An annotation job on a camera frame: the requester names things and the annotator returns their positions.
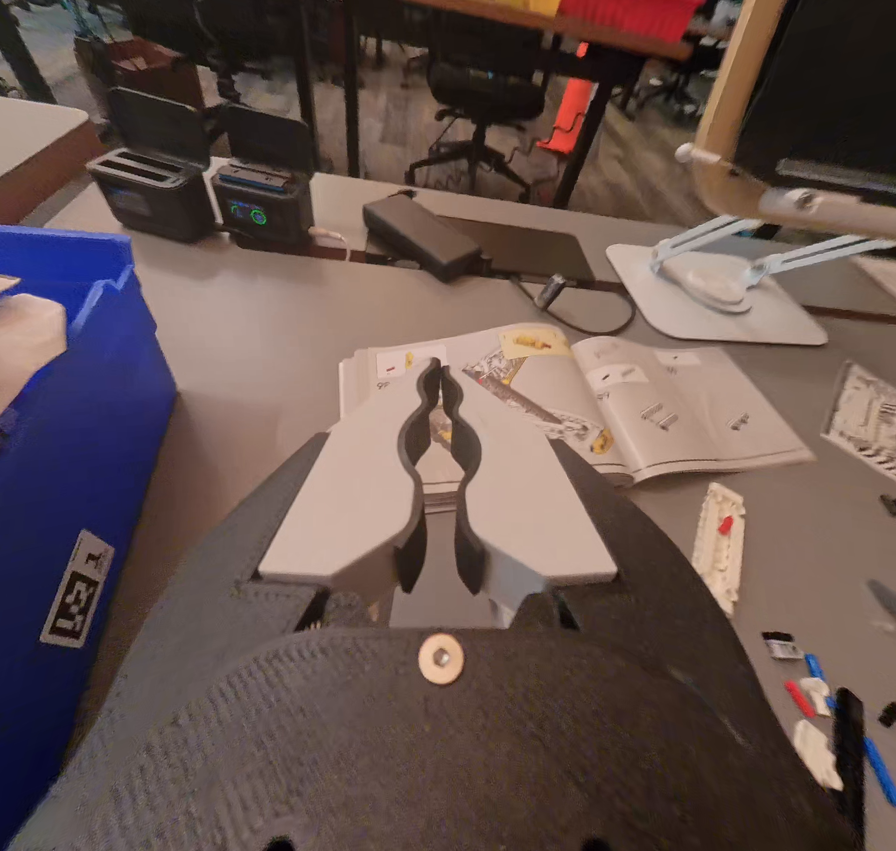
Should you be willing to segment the white monitor stand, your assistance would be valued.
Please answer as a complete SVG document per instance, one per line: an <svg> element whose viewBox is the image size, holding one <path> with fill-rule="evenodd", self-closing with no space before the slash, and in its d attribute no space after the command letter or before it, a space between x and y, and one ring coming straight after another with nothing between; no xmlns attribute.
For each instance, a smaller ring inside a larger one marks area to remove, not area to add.
<svg viewBox="0 0 896 851"><path fill-rule="evenodd" d="M718 251L718 242L764 221L818 224L834 238L754 261ZM647 323L683 341L823 346L816 314L894 324L889 314L802 307L778 284L785 272L894 247L895 211L857 196L809 188L765 190L757 218L723 215L651 247L611 244L607 259Z"/></svg>

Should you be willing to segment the long red plastic bin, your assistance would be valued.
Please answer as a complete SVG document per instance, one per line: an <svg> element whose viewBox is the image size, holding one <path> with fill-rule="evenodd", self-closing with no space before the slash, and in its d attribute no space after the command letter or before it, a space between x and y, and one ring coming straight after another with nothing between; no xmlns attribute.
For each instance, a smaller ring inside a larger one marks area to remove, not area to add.
<svg viewBox="0 0 896 851"><path fill-rule="evenodd" d="M706 0L561 0L558 13L596 26L678 43Z"/></svg>

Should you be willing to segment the wood framed monitor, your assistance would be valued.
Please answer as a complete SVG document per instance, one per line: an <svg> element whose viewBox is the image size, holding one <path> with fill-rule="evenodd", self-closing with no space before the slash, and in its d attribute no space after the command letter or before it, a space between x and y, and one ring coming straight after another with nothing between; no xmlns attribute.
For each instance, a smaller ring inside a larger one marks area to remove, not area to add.
<svg viewBox="0 0 896 851"><path fill-rule="evenodd" d="M895 0L744 0L690 171L717 215L894 240Z"/></svg>

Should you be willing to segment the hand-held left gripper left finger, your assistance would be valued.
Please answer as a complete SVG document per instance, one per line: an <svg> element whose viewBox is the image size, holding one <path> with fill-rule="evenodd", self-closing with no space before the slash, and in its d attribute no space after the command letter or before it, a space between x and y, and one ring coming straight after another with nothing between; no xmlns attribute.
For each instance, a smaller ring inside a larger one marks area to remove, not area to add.
<svg viewBox="0 0 896 851"><path fill-rule="evenodd" d="M366 605L411 592L427 553L418 464L441 379L437 357L420 360L323 437L259 563L262 579L351 592Z"/></svg>

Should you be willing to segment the pile of loose lego pieces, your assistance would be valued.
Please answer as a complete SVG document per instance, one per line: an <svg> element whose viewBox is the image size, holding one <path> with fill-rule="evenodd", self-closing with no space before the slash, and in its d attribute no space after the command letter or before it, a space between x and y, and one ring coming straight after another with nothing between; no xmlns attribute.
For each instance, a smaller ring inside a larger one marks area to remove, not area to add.
<svg viewBox="0 0 896 851"><path fill-rule="evenodd" d="M761 633L770 658L801 662L806 675L784 688L801 713L794 749L812 777L834 801L856 849L868 848L866 776L870 772L891 807L895 804L894 768L889 767L868 733L864 704L851 690L834 688L819 658L804 652L791 633Z"/></svg>

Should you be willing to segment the plain white paper bag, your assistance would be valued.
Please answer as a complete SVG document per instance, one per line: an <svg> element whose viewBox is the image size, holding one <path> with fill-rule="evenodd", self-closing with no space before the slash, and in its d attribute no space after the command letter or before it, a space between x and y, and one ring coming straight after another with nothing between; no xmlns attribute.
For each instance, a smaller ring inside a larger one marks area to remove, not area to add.
<svg viewBox="0 0 896 851"><path fill-rule="evenodd" d="M67 349L65 308L30 294L3 295L1 302L1 411L28 382Z"/></svg>

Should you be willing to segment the black office chair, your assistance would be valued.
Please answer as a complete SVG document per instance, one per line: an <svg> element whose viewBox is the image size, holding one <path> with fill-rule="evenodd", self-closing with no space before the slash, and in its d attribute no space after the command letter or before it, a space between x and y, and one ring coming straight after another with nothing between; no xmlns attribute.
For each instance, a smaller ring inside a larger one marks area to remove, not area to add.
<svg viewBox="0 0 896 851"><path fill-rule="evenodd" d="M506 156L487 143L487 131L494 126L522 131L526 123L541 117L546 103L549 73L540 72L537 51L542 49L543 34L532 29L514 29L503 40L502 61L494 68L475 65L472 56L452 55L430 60L427 85L438 104L435 120L448 120L450 126L464 120L472 127L467 140L443 140L439 136L425 158L411 162L404 184L416 185L417 174L427 168L453 163L466 165L468 188L476 190L480 167L509 180L520 189L519 200L529 203L532 184L511 168L512 155Z"/></svg>

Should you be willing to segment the grey top side table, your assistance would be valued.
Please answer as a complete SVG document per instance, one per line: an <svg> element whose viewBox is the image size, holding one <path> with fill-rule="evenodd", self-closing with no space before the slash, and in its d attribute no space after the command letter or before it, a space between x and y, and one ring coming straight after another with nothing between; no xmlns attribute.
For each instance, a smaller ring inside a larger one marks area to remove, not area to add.
<svg viewBox="0 0 896 851"><path fill-rule="evenodd" d="M20 223L104 151L83 110L2 98L1 224Z"/></svg>

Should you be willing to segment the white flat sheet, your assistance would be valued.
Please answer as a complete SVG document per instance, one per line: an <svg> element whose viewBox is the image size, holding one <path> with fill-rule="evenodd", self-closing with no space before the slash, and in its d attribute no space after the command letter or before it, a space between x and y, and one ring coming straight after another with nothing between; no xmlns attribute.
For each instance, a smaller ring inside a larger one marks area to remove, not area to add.
<svg viewBox="0 0 896 851"><path fill-rule="evenodd" d="M895 299L895 257L882 254L860 254L852 257L852 263Z"/></svg>

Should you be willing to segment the black flat device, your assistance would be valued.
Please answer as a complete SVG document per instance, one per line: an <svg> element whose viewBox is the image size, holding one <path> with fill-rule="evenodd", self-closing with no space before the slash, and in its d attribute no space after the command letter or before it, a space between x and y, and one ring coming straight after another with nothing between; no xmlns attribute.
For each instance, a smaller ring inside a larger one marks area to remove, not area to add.
<svg viewBox="0 0 896 851"><path fill-rule="evenodd" d="M442 220L476 242L495 275L547 279L560 274L574 285L596 279L572 234L464 218Z"/></svg>

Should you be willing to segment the white ribbed lego panel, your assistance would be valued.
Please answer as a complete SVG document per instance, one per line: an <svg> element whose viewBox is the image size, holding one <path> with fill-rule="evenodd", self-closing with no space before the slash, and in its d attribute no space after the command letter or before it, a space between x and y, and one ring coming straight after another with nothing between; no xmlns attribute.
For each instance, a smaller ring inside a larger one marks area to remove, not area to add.
<svg viewBox="0 0 896 851"><path fill-rule="evenodd" d="M700 509L691 563L729 619L739 598L744 547L743 497L711 482Z"/></svg>

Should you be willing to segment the zebra sticker sheet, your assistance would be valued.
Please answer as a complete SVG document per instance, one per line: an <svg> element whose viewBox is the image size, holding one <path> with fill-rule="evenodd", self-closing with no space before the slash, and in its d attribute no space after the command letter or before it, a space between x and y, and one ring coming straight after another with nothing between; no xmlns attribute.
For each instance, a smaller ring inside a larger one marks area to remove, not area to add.
<svg viewBox="0 0 896 851"><path fill-rule="evenodd" d="M854 361L844 362L821 437L895 480L895 387Z"/></svg>

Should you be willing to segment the black charger case green light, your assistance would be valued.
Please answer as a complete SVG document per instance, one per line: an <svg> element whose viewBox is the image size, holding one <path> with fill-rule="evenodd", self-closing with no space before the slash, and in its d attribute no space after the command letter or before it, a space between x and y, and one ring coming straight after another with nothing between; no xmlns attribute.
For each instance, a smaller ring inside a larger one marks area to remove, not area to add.
<svg viewBox="0 0 896 851"><path fill-rule="evenodd" d="M237 104L222 107L220 125L230 159L213 174L210 187L223 229L262 250L303 246L314 224L310 180L316 165L307 125Z"/></svg>

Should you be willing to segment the brown bag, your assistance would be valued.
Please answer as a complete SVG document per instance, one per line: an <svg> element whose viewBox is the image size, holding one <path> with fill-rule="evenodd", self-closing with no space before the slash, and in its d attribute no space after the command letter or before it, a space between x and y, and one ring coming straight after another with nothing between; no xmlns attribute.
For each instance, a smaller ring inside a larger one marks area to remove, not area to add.
<svg viewBox="0 0 896 851"><path fill-rule="evenodd" d="M196 66L184 55L146 39L106 41L75 36L73 53L91 97L106 114L107 93L121 87L204 109Z"/></svg>

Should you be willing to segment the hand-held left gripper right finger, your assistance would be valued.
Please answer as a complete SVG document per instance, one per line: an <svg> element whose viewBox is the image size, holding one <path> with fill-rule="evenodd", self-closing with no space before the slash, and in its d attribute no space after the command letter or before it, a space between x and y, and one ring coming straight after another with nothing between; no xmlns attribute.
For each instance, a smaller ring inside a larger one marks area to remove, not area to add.
<svg viewBox="0 0 896 851"><path fill-rule="evenodd" d="M488 599L507 629L524 600L555 588L603 584L618 567L541 430L468 375L442 368L442 408L462 470L455 559L464 586Z"/></svg>

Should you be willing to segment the orange plastic object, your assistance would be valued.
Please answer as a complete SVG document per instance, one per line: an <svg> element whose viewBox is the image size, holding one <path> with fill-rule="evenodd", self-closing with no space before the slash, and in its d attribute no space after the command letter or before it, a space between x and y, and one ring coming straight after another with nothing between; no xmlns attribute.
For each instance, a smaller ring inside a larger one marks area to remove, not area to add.
<svg viewBox="0 0 896 851"><path fill-rule="evenodd" d="M536 147L561 156L572 154L584 118L597 90L597 84L580 78L568 78L550 135L538 140Z"/></svg>

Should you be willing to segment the lego instruction booklet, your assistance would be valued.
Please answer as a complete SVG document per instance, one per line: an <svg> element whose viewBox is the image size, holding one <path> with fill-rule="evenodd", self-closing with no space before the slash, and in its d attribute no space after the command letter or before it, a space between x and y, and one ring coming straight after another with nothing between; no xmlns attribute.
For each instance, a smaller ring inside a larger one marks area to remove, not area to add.
<svg viewBox="0 0 896 851"><path fill-rule="evenodd" d="M571 343L545 322L358 350L338 367L340 415L432 357L617 486L815 460L722 349L656 349L607 335Z"/></svg>

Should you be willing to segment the black power adapter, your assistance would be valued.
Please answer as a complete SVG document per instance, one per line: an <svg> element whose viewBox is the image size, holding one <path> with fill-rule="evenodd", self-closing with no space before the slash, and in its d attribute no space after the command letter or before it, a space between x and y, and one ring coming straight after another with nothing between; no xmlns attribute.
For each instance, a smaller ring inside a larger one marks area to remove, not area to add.
<svg viewBox="0 0 896 851"><path fill-rule="evenodd" d="M479 244L407 192L366 203L361 213L370 236L444 284L481 268Z"/></svg>

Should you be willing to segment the blue plastic bin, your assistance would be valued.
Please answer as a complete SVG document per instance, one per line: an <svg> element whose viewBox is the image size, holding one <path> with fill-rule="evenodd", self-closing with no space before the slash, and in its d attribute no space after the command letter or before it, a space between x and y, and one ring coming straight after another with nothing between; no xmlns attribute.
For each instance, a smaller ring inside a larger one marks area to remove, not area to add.
<svg viewBox="0 0 896 851"><path fill-rule="evenodd" d="M2 227L1 258L65 341L2 404L6 849L63 766L176 388L127 237Z"/></svg>

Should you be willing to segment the black open charger case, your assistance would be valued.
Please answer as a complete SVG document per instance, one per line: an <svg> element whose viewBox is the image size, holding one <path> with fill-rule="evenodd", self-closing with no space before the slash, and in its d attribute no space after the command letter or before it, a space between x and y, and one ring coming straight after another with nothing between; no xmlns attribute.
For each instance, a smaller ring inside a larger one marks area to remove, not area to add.
<svg viewBox="0 0 896 851"><path fill-rule="evenodd" d="M86 169L119 223L187 244L216 230L203 112L124 87L108 92L107 106L122 145Z"/></svg>

